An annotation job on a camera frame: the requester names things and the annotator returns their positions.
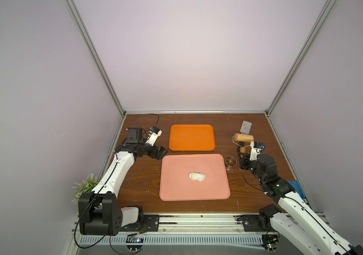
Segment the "wooden rolling pin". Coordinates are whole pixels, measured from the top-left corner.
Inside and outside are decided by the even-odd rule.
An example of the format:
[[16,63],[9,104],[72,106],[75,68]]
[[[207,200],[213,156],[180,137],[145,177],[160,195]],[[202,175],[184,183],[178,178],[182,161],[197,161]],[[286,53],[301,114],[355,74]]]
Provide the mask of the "wooden rolling pin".
[[239,153],[250,154],[254,147],[254,136],[236,133],[233,135],[233,143],[238,145]]

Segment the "pink silicone mat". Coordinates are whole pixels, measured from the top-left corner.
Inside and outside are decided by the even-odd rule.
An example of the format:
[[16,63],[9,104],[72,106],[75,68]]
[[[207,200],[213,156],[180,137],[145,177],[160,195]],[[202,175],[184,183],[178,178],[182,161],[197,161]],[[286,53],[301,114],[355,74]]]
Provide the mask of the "pink silicone mat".
[[195,154],[164,157],[159,196],[163,201],[228,199],[230,188],[223,156]]

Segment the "white dough lump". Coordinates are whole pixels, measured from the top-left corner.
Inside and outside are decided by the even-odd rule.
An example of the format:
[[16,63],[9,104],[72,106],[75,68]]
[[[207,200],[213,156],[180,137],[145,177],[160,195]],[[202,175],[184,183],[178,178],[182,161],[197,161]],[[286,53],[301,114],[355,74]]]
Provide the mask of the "white dough lump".
[[206,175],[204,173],[199,173],[199,172],[191,172],[189,173],[189,178],[192,181],[199,181],[202,182],[206,179]]

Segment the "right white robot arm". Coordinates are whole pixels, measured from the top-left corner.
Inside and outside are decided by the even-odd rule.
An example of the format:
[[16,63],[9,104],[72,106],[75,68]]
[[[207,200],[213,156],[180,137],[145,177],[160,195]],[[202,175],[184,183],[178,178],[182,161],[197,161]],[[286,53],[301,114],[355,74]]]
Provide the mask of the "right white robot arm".
[[251,159],[240,153],[240,168],[251,172],[260,183],[260,191],[273,204],[259,210],[258,216],[242,215],[245,231],[264,231],[262,247],[277,249],[272,233],[283,235],[304,255],[363,255],[363,247],[352,245],[326,224],[301,198],[295,188],[277,172],[277,164],[269,155]]

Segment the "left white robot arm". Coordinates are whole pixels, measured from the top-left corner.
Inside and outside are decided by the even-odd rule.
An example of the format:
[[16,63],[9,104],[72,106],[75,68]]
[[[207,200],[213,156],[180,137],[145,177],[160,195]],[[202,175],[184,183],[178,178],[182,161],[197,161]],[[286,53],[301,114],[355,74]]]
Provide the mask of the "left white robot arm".
[[122,143],[116,149],[112,164],[100,182],[78,200],[78,227],[82,235],[115,236],[126,227],[144,228],[141,206],[121,207],[119,190],[136,159],[148,156],[162,160],[168,153],[164,147],[148,143]]

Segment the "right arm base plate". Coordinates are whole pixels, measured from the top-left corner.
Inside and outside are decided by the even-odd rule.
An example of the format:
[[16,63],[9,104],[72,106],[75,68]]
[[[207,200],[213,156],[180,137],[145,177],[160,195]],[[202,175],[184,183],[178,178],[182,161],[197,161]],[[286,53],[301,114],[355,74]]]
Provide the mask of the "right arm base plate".
[[269,220],[263,215],[239,215],[235,220],[243,225],[245,232],[267,232],[272,230]]

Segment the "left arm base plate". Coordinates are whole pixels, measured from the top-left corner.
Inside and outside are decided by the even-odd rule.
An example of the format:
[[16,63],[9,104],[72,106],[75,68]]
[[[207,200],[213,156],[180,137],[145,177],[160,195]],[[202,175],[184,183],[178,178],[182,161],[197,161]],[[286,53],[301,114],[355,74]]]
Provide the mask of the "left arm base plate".
[[159,230],[160,216],[154,214],[144,215],[143,220],[121,227],[121,232],[157,232]]

